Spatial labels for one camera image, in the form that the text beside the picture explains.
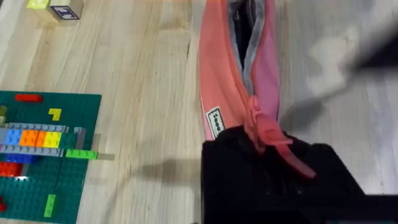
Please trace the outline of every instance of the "fabric label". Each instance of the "fabric label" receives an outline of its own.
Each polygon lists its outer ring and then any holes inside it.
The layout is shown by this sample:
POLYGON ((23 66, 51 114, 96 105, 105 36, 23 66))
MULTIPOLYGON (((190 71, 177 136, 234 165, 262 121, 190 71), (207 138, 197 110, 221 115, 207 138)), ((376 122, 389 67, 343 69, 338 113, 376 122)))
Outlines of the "fabric label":
POLYGON ((213 139, 217 138, 218 134, 225 130, 225 125, 223 121, 223 117, 221 116, 220 107, 211 109, 206 113, 207 121, 209 122, 209 126, 211 129, 211 134, 213 135, 213 139))

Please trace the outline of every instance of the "wooden surface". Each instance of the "wooden surface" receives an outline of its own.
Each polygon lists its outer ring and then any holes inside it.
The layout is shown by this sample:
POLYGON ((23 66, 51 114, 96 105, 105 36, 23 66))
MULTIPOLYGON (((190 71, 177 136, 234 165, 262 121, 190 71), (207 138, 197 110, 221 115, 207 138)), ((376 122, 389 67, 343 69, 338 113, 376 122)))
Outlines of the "wooden surface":
MULTIPOLYGON (((397 0, 276 1, 283 127, 331 144, 366 192, 398 193, 398 81, 334 93, 341 66, 392 22, 397 0)), ((89 164, 78 223, 200 221, 204 5, 86 0, 80 22, 45 27, 25 1, 4 0, 0 89, 103 95, 95 148, 110 156, 89 164)))

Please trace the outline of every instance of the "gray lining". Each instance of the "gray lining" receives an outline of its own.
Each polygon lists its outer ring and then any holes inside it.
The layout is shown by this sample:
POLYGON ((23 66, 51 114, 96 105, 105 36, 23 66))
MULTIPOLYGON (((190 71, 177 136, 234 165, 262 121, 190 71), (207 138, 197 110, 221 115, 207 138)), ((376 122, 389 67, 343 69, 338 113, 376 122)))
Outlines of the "gray lining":
POLYGON ((266 6, 265 0, 229 0, 228 1, 228 22, 229 22, 229 38, 231 39, 233 52, 235 54, 235 61, 237 62, 237 67, 239 73, 242 77, 244 86, 249 95, 254 95, 253 80, 251 78, 251 70, 254 58, 256 56, 257 49, 260 44, 262 30, 264 28, 264 23, 266 19, 266 6), (242 71, 242 65, 239 59, 238 45, 236 43, 235 37, 235 27, 233 21, 233 15, 236 10, 237 4, 243 4, 245 1, 255 1, 256 3, 256 21, 254 23, 252 34, 250 36, 250 41, 248 49, 246 50, 246 55, 244 58, 244 68, 242 71))

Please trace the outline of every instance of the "red lego brick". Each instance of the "red lego brick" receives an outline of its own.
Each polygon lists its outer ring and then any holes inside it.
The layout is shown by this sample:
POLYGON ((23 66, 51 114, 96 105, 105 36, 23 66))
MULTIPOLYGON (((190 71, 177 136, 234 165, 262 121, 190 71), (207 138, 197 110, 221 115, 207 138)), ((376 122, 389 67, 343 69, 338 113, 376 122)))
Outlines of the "red lego brick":
POLYGON ((38 94, 17 94, 15 96, 16 101, 20 102, 43 102, 43 97, 38 94))
POLYGON ((18 177, 21 174, 22 164, 15 162, 0 162, 0 177, 18 177))
POLYGON ((0 204, 0 212, 5 212, 7 209, 7 205, 5 204, 0 204))

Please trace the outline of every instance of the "lego baseplate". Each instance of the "lego baseplate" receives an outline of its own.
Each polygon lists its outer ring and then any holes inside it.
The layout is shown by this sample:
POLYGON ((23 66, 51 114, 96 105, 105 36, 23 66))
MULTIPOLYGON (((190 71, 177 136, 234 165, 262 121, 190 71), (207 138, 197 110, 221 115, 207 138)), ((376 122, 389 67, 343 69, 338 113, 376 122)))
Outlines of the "lego baseplate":
MULTIPOLYGON (((43 102, 26 103, 15 100, 18 93, 23 92, 0 91, 0 105, 7 107, 7 123, 64 125, 69 133, 82 127, 86 129, 82 149, 91 149, 101 95, 36 93, 43 102), (53 121, 50 108, 62 109, 59 121, 53 121)), ((1 161, 5 158, 5 154, 0 155, 1 161)), ((87 165, 86 159, 39 156, 35 163, 24 164, 24 176, 0 177, 0 197, 7 205, 0 218, 75 223, 87 165), (56 197, 51 216, 45 217, 49 195, 56 197)))

